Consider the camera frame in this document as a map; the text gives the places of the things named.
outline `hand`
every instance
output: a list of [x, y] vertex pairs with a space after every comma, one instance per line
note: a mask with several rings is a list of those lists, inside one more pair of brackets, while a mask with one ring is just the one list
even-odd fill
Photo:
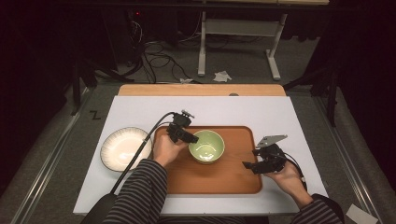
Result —
[[174, 143], [169, 135], [161, 135], [154, 144], [153, 157], [156, 162], [165, 167], [167, 164], [175, 160], [178, 153], [185, 148], [188, 143], [177, 141]]
[[300, 209], [313, 201], [301, 182], [297, 168], [291, 162], [286, 161], [285, 167], [280, 172], [264, 175], [272, 178], [283, 191], [288, 193]]

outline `striped shirt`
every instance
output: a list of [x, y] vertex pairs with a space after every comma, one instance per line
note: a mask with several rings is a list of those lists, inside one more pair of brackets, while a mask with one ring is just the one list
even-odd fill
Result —
[[[209, 223], [246, 224], [242, 217], [164, 217], [160, 218], [166, 198], [166, 171], [156, 161], [142, 160], [125, 181], [120, 194], [103, 223], [165, 224]], [[293, 219], [293, 224], [342, 224], [341, 212], [334, 211], [338, 204], [320, 195], [303, 208]]]

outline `gray carpet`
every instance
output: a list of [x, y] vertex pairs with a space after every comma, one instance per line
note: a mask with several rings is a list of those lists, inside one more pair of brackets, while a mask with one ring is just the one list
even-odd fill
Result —
[[[285, 84], [303, 73], [317, 42], [300, 43], [295, 39], [281, 41], [276, 53], [277, 65], [282, 76], [280, 82], [272, 80], [268, 64], [263, 58], [262, 46], [269, 43], [268, 39], [263, 39], [252, 43], [229, 44], [226, 48], [219, 49], [215, 47], [221, 46], [221, 42], [209, 42], [213, 48], [207, 51], [205, 77], [196, 76], [196, 46], [179, 46], [177, 49], [165, 46], [164, 49], [177, 60], [190, 77], [202, 83], [216, 83], [213, 81], [214, 73], [225, 70], [233, 78], [228, 83]], [[155, 72], [159, 82], [176, 81], [172, 75], [172, 64], [157, 68]], [[174, 70], [174, 75], [183, 77], [177, 69]], [[140, 82], [147, 82], [143, 70], [136, 73], [134, 78]], [[82, 220], [82, 216], [73, 214], [73, 208], [106, 121], [107, 112], [119, 87], [120, 83], [101, 79], [97, 88], [90, 89], [85, 94], [86, 104], [80, 109], [79, 118], [62, 147], [62, 157], [35, 209], [28, 216], [27, 223], [79, 223]], [[287, 94], [291, 97], [326, 190], [332, 199], [340, 203], [346, 213], [350, 205], [361, 207], [361, 202], [350, 184], [350, 177], [338, 153], [332, 129], [323, 117], [320, 109], [322, 99], [311, 97], [308, 88], [296, 87]], [[383, 223], [395, 223], [395, 215], [389, 211], [396, 207], [394, 191], [380, 172], [359, 130], [356, 129], [353, 118], [348, 114], [342, 93], [339, 92], [338, 95], [336, 131], [342, 136], [348, 153], [356, 162], [357, 170], [370, 191]], [[59, 136], [72, 119], [69, 115], [71, 108], [72, 102], [69, 101], [37, 139], [22, 168], [0, 200], [0, 223], [10, 223], [14, 218], [45, 159], [56, 147]], [[96, 111], [96, 117], [100, 119], [94, 119], [93, 111]], [[290, 223], [290, 219], [291, 216], [271, 216], [270, 223]], [[346, 217], [346, 223], [354, 222]]]

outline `metal clip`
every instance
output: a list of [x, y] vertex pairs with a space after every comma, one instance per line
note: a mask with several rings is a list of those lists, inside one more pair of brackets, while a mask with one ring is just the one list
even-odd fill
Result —
[[193, 119], [195, 119], [195, 116], [190, 114], [187, 110], [181, 110], [181, 114], [186, 115], [187, 117], [192, 117]]
[[257, 144], [257, 147], [269, 147], [272, 144], [275, 144], [287, 137], [288, 137], [287, 134], [264, 136], [264, 138], [259, 142], [259, 144]]

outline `green bowl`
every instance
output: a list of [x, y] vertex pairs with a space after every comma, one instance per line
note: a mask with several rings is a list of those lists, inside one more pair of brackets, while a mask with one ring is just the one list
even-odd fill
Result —
[[202, 164], [210, 164], [218, 160], [224, 152], [222, 137], [210, 130], [201, 130], [194, 134], [199, 137], [197, 143], [190, 143], [191, 155]]

